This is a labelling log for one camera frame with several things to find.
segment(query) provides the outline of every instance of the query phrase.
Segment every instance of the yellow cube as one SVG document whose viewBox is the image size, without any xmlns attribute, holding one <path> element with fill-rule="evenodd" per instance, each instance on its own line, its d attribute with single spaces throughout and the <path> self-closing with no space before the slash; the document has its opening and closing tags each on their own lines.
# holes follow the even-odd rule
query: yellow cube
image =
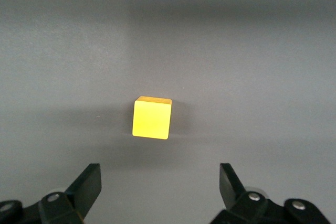
<svg viewBox="0 0 336 224">
<path fill-rule="evenodd" d="M 133 136 L 168 139 L 172 100 L 139 97 L 134 103 Z"/>
</svg>

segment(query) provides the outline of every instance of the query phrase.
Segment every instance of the cube top face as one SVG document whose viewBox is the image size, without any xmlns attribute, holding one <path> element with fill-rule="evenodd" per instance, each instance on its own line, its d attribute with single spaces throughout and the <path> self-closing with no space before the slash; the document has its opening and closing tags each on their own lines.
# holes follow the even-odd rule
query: cube top face
<svg viewBox="0 0 336 224">
<path fill-rule="evenodd" d="M 157 98 L 157 97 L 139 97 L 136 101 L 142 102 L 157 102 L 172 105 L 172 100 L 167 98 Z"/>
<path fill-rule="evenodd" d="M 133 136 L 167 139 L 172 100 L 139 97 L 134 103 Z"/>
</svg>

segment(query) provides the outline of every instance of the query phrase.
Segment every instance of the screw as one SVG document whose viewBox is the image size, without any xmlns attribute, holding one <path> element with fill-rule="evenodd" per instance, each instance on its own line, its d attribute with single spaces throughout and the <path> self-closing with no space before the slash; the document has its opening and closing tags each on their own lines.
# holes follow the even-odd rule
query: screw
<svg viewBox="0 0 336 224">
<path fill-rule="evenodd" d="M 53 201 L 55 201 L 58 198 L 59 198 L 59 194 L 53 194 L 53 195 L 50 195 L 47 200 L 49 202 L 53 202 Z"/>
<path fill-rule="evenodd" d="M 300 201 L 293 201 L 292 202 L 292 205 L 296 208 L 296 209 L 299 209 L 299 210 L 305 210 L 306 206 L 300 202 Z"/>
<path fill-rule="evenodd" d="M 12 208 L 12 206 L 13 206 L 13 203 L 5 204 L 0 208 L 0 212 L 5 212 L 7 210 L 10 210 Z"/>
<path fill-rule="evenodd" d="M 254 200 L 254 201 L 260 201 L 260 196 L 256 193 L 250 193 L 248 195 L 248 197 L 251 199 L 251 200 Z"/>
</svg>

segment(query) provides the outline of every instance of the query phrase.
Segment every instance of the gray table surface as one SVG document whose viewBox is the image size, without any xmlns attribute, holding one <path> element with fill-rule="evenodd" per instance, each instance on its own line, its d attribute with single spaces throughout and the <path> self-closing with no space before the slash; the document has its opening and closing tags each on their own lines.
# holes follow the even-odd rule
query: gray table surface
<svg viewBox="0 0 336 224">
<path fill-rule="evenodd" d="M 86 223 L 209 223 L 219 163 L 336 222 L 336 0 L 0 0 L 0 199 L 89 164 Z M 131 135 L 173 100 L 167 141 Z"/>
</svg>

